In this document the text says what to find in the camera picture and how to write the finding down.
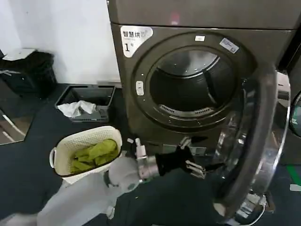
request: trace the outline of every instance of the green cloth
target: green cloth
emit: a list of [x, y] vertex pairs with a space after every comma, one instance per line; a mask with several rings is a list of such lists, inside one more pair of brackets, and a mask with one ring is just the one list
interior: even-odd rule
[[294, 166], [287, 166], [286, 168], [287, 168], [287, 171], [290, 174], [293, 182], [295, 184], [301, 186], [301, 179], [300, 179], [299, 175], [297, 174], [297, 171], [296, 171], [295, 167]]
[[104, 165], [118, 156], [118, 147], [114, 140], [105, 139], [94, 146], [78, 150], [71, 162], [71, 173], [90, 170]]

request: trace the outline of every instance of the barcode sticker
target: barcode sticker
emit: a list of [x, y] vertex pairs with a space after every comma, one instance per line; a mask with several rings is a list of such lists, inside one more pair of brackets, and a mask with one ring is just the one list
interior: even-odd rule
[[239, 47], [232, 43], [230, 40], [223, 38], [220, 42], [220, 45], [225, 49], [229, 50], [231, 53], [236, 53], [239, 50]]
[[195, 37], [194, 41], [205, 41], [205, 36], [204, 35], [197, 35]]

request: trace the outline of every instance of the dark floor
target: dark floor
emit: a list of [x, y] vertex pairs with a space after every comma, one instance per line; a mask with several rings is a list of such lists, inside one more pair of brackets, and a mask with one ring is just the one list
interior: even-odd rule
[[[8, 115], [35, 113], [24, 142], [0, 146], [0, 219], [16, 212], [36, 213], [41, 210], [62, 182], [50, 168], [50, 150], [67, 135], [103, 125], [72, 123], [58, 112], [54, 104], [63, 89], [64, 86], [60, 85], [44, 101], [23, 99], [20, 102], [14, 95], [0, 99], [0, 106]], [[116, 97], [118, 114], [111, 125], [121, 131], [125, 144], [123, 149], [128, 150], [126, 139], [131, 135], [121, 90], [117, 91]], [[301, 221], [301, 195], [289, 191], [290, 183], [285, 167], [279, 167], [270, 187], [276, 212], [265, 214], [257, 226], [294, 226]], [[212, 226], [215, 224], [210, 191], [206, 181], [175, 170], [121, 196], [113, 220], [107, 221], [105, 216], [99, 215], [86, 225]]]

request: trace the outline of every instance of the gray appliance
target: gray appliance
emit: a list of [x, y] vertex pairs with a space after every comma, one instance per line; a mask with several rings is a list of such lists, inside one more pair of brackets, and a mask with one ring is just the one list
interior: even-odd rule
[[291, 84], [290, 125], [286, 135], [281, 164], [301, 164], [301, 29], [292, 40], [281, 61]]
[[290, 87], [276, 68], [301, 2], [110, 0], [109, 14], [130, 129], [144, 144], [202, 140], [222, 164], [217, 221], [249, 224], [284, 145]]
[[131, 131], [157, 144], [178, 144], [189, 134], [215, 148], [241, 84], [259, 62], [278, 64], [298, 26], [301, 2], [271, 6], [272, 0], [110, 0]]

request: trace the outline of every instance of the dryer door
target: dryer door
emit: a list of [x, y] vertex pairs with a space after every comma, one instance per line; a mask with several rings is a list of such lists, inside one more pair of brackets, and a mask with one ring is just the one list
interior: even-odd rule
[[204, 31], [179, 34], [139, 60], [131, 94], [154, 123], [199, 132], [222, 124], [231, 99], [255, 66], [253, 55], [229, 37]]
[[233, 101], [214, 157], [225, 167], [213, 176], [213, 203], [228, 224], [238, 225], [248, 224], [255, 207], [265, 202], [287, 132], [289, 79], [261, 65]]

